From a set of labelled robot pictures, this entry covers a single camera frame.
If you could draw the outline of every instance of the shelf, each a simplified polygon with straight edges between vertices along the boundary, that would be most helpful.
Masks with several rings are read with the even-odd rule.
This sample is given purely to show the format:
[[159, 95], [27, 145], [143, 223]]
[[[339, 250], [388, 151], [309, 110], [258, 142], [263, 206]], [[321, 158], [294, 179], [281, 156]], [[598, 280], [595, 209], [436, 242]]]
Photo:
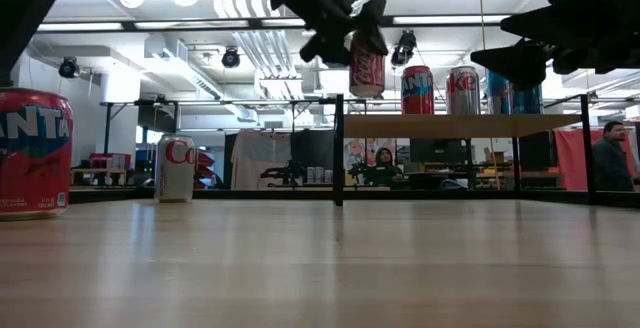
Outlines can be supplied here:
[[345, 138], [511, 138], [580, 122], [579, 115], [346, 115]]

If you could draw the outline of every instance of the wooden table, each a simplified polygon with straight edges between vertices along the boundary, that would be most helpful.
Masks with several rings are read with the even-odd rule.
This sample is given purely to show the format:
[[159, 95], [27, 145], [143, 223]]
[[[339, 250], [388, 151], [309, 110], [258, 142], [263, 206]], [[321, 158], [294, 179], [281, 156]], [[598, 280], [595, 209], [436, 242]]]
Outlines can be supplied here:
[[122, 201], [0, 242], [2, 328], [640, 326], [636, 211]]

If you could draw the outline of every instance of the woman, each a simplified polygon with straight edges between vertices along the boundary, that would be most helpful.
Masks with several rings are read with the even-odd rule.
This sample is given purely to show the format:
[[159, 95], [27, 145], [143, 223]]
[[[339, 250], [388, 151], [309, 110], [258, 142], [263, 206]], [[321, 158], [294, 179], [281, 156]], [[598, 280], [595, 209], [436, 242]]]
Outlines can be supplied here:
[[376, 165], [371, 169], [367, 183], [370, 185], [391, 185], [402, 180], [404, 176], [400, 168], [393, 165], [393, 156], [388, 148], [380, 148], [376, 152]]

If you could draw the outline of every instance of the poster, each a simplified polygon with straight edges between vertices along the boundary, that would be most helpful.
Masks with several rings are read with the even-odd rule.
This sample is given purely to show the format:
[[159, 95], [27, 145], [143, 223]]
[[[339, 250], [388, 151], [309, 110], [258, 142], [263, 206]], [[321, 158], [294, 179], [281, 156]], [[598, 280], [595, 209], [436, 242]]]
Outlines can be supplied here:
[[354, 164], [367, 159], [369, 166], [376, 165], [376, 152], [380, 148], [387, 148], [391, 151], [391, 156], [395, 162], [396, 139], [395, 138], [367, 138], [345, 139], [344, 140], [344, 169], [349, 170]]

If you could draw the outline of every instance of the red soda can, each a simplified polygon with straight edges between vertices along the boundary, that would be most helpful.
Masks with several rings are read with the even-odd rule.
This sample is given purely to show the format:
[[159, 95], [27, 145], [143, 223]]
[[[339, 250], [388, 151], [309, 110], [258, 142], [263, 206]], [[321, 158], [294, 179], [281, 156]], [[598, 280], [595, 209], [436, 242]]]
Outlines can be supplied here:
[[356, 97], [373, 98], [384, 92], [385, 56], [371, 51], [365, 39], [361, 31], [353, 34], [349, 91]]
[[67, 209], [72, 134], [66, 98], [0, 89], [0, 220], [50, 218]]
[[434, 114], [433, 74], [427, 66], [402, 73], [402, 114]]

